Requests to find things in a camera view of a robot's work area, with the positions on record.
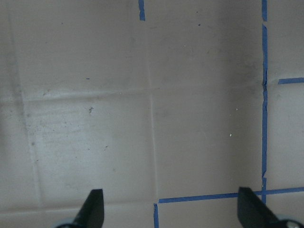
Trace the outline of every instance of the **tile floor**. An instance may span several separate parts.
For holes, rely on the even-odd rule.
[[[301,0],[268,0],[267,189],[303,187]],[[0,227],[51,227],[104,189],[104,227],[160,198],[261,190],[261,1],[0,1]],[[236,198],[159,226],[240,227]],[[267,196],[304,220],[302,192]]]

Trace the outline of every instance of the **blue tape grid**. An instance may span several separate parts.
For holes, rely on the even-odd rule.
[[[144,14],[144,2],[143,0],[138,0],[139,7],[139,20],[146,20],[146,16]]]
[[[296,78],[284,78],[280,79],[278,84],[291,84],[291,83],[303,83],[304,77],[296,77]]]

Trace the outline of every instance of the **blue tape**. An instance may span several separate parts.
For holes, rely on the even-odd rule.
[[[261,195],[262,191],[254,191],[256,195]],[[187,196],[187,197],[177,197],[177,198],[167,198],[160,199],[158,203],[176,203],[176,202],[186,202],[186,201],[198,201],[198,200],[217,200],[217,199],[227,199],[236,198],[238,193],[225,193],[225,194],[215,194],[215,195],[204,195],[204,196]]]
[[[280,79],[278,84],[291,84],[291,83],[303,83],[304,77],[296,77],[296,78],[284,78]]]
[[[289,188],[289,189],[274,189],[274,190],[266,190],[264,191],[254,191],[254,193],[258,196],[263,195],[274,195],[274,194],[282,194],[282,193],[292,193],[292,192],[304,192],[304,187],[299,188]],[[225,194],[215,194],[215,195],[204,195],[204,196],[187,196],[187,197],[177,197],[177,198],[166,198],[159,199],[158,203],[176,203],[176,202],[186,202],[186,201],[198,201],[198,200],[217,200],[217,199],[227,199],[227,198],[236,198],[238,197],[238,193],[225,193]],[[157,214],[158,221],[158,211],[157,205],[154,205],[154,220],[155,214]]]
[[[146,20],[146,16],[144,14],[144,2],[143,0],[138,0],[138,6],[139,6],[139,20]]]
[[[262,0],[262,18],[267,21],[267,0]]]
[[[282,193],[292,193],[292,192],[303,192],[304,187],[299,188],[289,188],[289,189],[275,189],[275,190],[267,190],[267,195],[273,195],[273,194],[282,194]]]
[[[266,190],[266,182],[267,179],[265,177],[262,178],[262,191],[261,191],[261,196],[262,196],[262,202],[266,204],[266,195],[267,195],[267,190]]]
[[[154,228],[158,228],[159,224],[158,224],[158,206],[156,203],[154,203]]]
[[[263,108],[262,108],[262,201],[266,203],[266,182],[265,174],[267,171],[267,71],[268,71],[268,43],[267,28],[262,25],[262,48],[263,48]]]
[[[263,85],[267,85],[267,70],[268,70],[268,41],[267,28],[262,25],[262,48],[263,48]]]

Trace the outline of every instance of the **white surface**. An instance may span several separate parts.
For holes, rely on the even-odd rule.
[[[303,77],[302,0],[268,1],[268,79]]]
[[[159,227],[241,228],[237,198],[159,204]]]
[[[304,185],[303,89],[303,83],[268,87],[268,189]]]
[[[267,196],[267,206],[277,215],[285,215],[304,223],[304,192]]]
[[[268,2],[276,83],[303,71],[290,29],[303,7]],[[0,1],[0,227],[50,227],[93,188],[105,228],[153,227],[159,198],[261,189],[261,2],[147,0],[145,12],[133,0]],[[303,185],[302,86],[269,86],[269,189]],[[237,227],[235,203],[159,205],[160,228]]]

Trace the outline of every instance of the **grout line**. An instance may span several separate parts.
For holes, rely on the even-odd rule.
[[[105,202],[104,207],[121,207],[125,205],[150,205],[151,200],[139,200],[139,201],[124,201],[124,202]],[[70,206],[53,206],[53,207],[43,207],[43,208],[19,208],[19,209],[7,209],[0,211],[0,216],[8,214],[23,214],[23,213],[48,213],[52,211],[67,211],[67,210],[76,210],[79,211],[83,203],[70,205]]]
[[[206,88],[210,86],[218,86],[221,85],[221,82],[215,83],[215,84],[196,84],[196,85],[176,85],[176,86],[163,86],[163,87],[152,87],[151,86],[151,80],[149,77],[149,88],[129,88],[129,89],[116,89],[116,90],[107,90],[104,92],[101,91],[94,91],[94,92],[80,92],[80,93],[66,93],[66,94],[52,94],[52,96],[37,96],[37,97],[23,97],[24,102],[53,102],[57,100],[79,100],[79,99],[91,99],[91,98],[96,98],[96,99],[103,99],[107,98],[110,96],[124,96],[124,95],[138,95],[138,94],[147,94],[147,93],[152,93],[157,90],[162,90],[162,91],[170,91],[170,90],[182,90],[182,89],[195,89],[195,88]],[[249,81],[246,85],[242,86],[229,86],[226,87],[226,90],[232,90],[232,89],[241,89],[241,88],[248,88],[252,86],[256,86],[257,84],[255,82]],[[0,103],[5,103],[5,102],[13,102],[11,99],[3,99],[0,98]]]
[[[14,57],[14,60],[15,60],[15,64],[12,66],[14,68],[14,72],[15,72],[15,75],[17,77],[19,77],[19,84],[20,83],[20,74],[19,74],[19,68],[18,68],[18,58],[17,58],[17,54],[16,54],[16,43],[15,43],[15,37],[14,37],[14,33],[13,33],[13,28],[12,28],[12,21],[11,21],[11,15],[10,15],[10,7],[9,7],[9,3],[6,2],[6,11],[7,11],[7,14],[8,14],[8,21],[9,21],[9,33],[10,33],[10,40],[11,40],[11,43],[10,43],[10,46],[12,46],[12,50],[13,50],[13,57]],[[22,112],[23,112],[23,123],[24,123],[24,127],[25,129],[27,130],[27,120],[25,118],[25,106],[24,106],[24,94],[23,92],[21,91],[20,92],[20,98],[21,98],[21,103],[20,103],[20,106],[21,106],[21,109],[22,109]],[[37,197],[37,200],[38,200],[38,206],[41,208],[42,207],[42,194],[41,194],[41,185],[40,185],[40,181],[39,181],[39,174],[38,174],[38,168],[37,168],[37,165],[35,163],[35,160],[36,160],[36,154],[33,152],[33,150],[31,149],[30,147],[30,141],[29,141],[29,134],[27,133],[27,141],[28,141],[28,144],[27,144],[27,148],[28,151],[29,151],[29,155],[30,155],[30,159],[31,159],[31,163],[32,163],[32,169],[33,169],[33,179],[34,179],[34,187],[35,187],[35,192],[36,192],[36,197]]]
[[[151,132],[152,132],[152,146],[153,146],[153,158],[154,158],[154,183],[155,183],[155,195],[158,196],[158,185],[157,185],[157,159],[156,159],[156,143],[155,143],[155,131],[154,131],[154,116],[153,116],[153,97],[152,92],[155,89],[152,89],[152,79],[151,79],[151,71],[150,71],[150,64],[149,64],[149,55],[148,55],[148,36],[147,36],[147,27],[144,28],[145,30],[145,59],[146,59],[146,69],[147,69],[147,76],[148,76],[148,84],[149,84],[149,100],[150,100],[150,119],[151,119]]]

